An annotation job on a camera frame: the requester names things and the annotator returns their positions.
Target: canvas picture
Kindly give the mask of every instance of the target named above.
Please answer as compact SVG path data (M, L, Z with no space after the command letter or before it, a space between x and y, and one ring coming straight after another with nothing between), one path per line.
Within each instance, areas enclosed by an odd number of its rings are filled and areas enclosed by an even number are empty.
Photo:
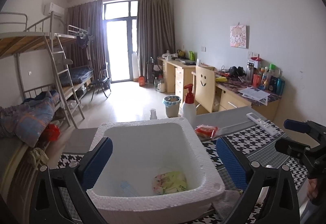
M236 48L247 47L247 31L245 25L234 25L230 27L230 45Z

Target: white remote control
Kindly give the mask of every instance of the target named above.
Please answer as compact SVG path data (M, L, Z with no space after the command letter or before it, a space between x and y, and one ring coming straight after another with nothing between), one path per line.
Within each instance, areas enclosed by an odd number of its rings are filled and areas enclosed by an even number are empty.
M247 117L250 120L254 121L257 125L259 125L263 130L265 130L271 136L275 136L275 135L279 134L279 131L277 131L271 124L262 120L261 118L256 116L254 113L248 113Z

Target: bed ladder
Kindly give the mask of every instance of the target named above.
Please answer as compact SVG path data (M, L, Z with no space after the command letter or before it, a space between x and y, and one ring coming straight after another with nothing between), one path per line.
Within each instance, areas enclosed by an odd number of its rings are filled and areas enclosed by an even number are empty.
M65 111L65 115L66 115L68 125L70 126L70 122L69 122L69 119L67 118L67 115L70 118L70 120L72 121L72 123L74 124L75 128L78 128L72 114L74 113L74 111L78 107L79 112L82 115L83 119L85 119L85 116L84 116L83 110L81 108L82 106L80 105L80 101L78 100L78 97L76 95L74 85L73 85L72 80L71 80L69 68L68 68L68 64L71 64L72 61L70 59L66 58L66 54L65 54L65 51L64 51L63 46L61 44L61 41L60 41L58 36L56 36L56 37L57 37L58 42L59 42L59 49L60 49L59 51L53 52L53 38L54 38L54 36L52 36L52 39L51 39L51 47L49 46L49 44L47 45L48 53L49 53L49 55L51 57L52 70L53 70L53 74L55 76L57 88L59 89L61 103L63 102L62 106L64 107L63 110ZM64 67L64 70L62 70L62 71L58 71L58 69L57 69L57 65L56 65L54 57L53 57L53 55L55 55L55 54L61 54L62 55L62 64L63 64L63 67ZM75 101L77 103L77 105L75 106L75 108L72 111L70 110L70 108L68 106L67 100L65 98L65 94L64 94L63 89L62 89L60 78L59 78L59 75L63 74L63 73L66 73L68 75L68 80L69 80L69 83L70 83L69 91L72 91L72 93L74 95L74 98L75 98Z

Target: stack of papers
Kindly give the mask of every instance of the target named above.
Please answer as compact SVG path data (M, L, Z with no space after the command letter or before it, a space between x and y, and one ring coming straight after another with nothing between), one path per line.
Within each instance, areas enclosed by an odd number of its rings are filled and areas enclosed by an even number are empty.
M242 93L242 97L249 98L267 105L269 93L256 89L255 87L247 87L245 89L239 90L238 92Z

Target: smiley face cutout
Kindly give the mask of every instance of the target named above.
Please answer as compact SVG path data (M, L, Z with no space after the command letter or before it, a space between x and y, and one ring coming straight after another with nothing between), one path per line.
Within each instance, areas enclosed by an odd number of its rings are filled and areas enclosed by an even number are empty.
M203 80L203 75L201 74L200 75L201 76L201 80L200 80L200 83L202 84L202 86L205 86L206 85L206 76L204 76L204 80Z

